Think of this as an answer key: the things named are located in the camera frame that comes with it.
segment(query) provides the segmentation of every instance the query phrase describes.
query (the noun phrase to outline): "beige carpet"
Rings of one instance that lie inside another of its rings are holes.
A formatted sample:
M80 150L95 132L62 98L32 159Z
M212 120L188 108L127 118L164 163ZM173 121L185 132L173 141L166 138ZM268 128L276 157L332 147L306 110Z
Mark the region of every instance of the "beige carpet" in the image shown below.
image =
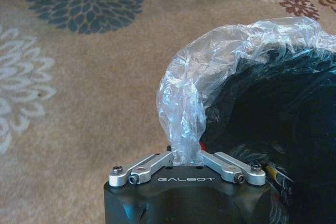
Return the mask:
M156 89L174 54L224 24L336 0L0 0L0 223L104 223L113 165L165 150Z

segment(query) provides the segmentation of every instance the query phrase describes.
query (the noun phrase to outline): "screw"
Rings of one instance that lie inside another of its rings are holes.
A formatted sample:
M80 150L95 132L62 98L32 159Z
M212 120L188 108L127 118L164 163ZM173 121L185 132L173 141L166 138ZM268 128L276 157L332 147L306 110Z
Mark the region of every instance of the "screw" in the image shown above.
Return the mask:
M251 172L260 173L261 172L261 166L259 164L252 164L251 165Z
M112 173L114 175L121 174L122 173L122 166L116 165L115 167L113 167Z
M139 176L137 174L133 174L128 178L128 181L132 184L135 185L136 183L139 182Z
M242 183L244 183L245 181L245 177L244 174L242 173L236 173L235 174L235 182L239 185L241 185Z

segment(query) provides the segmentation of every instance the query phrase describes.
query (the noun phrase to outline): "blue flower pattern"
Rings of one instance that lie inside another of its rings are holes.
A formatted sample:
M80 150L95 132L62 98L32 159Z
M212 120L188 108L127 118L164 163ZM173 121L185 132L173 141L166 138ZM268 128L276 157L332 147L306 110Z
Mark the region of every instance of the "blue flower pattern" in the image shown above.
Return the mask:
M105 33L130 25L142 0L27 0L38 17L80 34Z

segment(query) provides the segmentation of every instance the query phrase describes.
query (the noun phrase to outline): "black plastic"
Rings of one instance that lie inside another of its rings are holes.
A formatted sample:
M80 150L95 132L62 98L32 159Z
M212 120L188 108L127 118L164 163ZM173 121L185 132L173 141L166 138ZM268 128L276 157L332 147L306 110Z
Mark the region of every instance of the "black plastic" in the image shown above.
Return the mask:
M268 223L271 186L225 182L204 166L161 168L145 184L104 185L106 224Z

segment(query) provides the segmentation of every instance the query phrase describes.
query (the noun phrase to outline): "red object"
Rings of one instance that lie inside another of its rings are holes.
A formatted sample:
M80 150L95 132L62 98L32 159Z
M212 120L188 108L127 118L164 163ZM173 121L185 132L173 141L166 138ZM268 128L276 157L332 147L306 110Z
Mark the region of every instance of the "red object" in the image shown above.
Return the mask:
M200 142L200 146L202 150L206 151L205 145L202 142Z

